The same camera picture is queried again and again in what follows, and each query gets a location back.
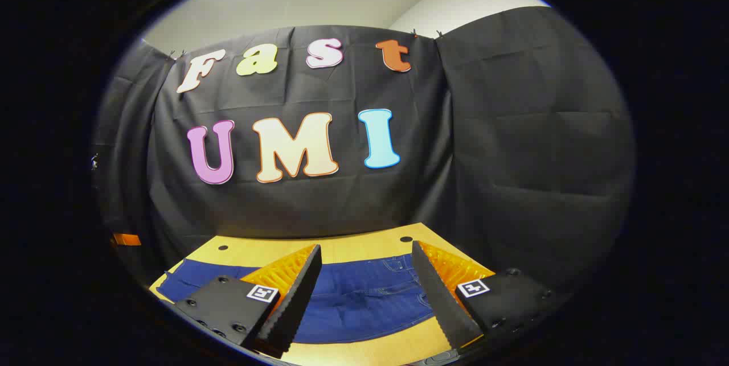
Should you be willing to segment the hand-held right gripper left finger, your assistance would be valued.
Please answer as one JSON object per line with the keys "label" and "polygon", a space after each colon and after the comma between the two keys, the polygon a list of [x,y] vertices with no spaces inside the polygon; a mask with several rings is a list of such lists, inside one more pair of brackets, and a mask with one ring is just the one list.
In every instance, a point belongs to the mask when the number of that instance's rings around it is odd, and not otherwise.
{"label": "hand-held right gripper left finger", "polygon": [[245,276],[217,272],[171,308],[236,346],[281,358],[297,334],[322,267],[311,244]]}

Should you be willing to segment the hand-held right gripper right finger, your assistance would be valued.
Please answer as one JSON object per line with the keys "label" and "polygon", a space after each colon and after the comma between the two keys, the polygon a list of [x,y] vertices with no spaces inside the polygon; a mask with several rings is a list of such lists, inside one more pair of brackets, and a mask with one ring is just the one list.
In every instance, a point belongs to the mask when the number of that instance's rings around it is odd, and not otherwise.
{"label": "hand-held right gripper right finger", "polygon": [[554,289],[520,269],[487,270],[427,242],[412,242],[412,265],[453,349],[502,348],[560,306]]}

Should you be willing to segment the blue denim jeans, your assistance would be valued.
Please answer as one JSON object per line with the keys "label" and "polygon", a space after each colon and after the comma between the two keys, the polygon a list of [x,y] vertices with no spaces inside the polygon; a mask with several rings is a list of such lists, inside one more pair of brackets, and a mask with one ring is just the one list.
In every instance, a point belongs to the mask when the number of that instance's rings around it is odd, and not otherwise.
{"label": "blue denim jeans", "polygon": [[[185,259],[157,292],[187,298],[217,272],[245,276],[259,268]],[[323,264],[292,343],[336,344],[381,338],[433,316],[412,255]]]}

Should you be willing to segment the black backdrop cloth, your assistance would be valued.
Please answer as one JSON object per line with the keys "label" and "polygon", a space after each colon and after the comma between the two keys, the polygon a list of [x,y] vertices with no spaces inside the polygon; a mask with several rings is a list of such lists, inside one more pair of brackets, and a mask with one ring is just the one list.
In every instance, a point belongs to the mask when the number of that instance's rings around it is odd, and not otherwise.
{"label": "black backdrop cloth", "polygon": [[422,223],[567,294],[622,229],[635,143],[590,42],[524,6],[435,39],[293,26],[177,60],[140,41],[87,160],[104,224],[138,236],[146,279],[214,236]]}

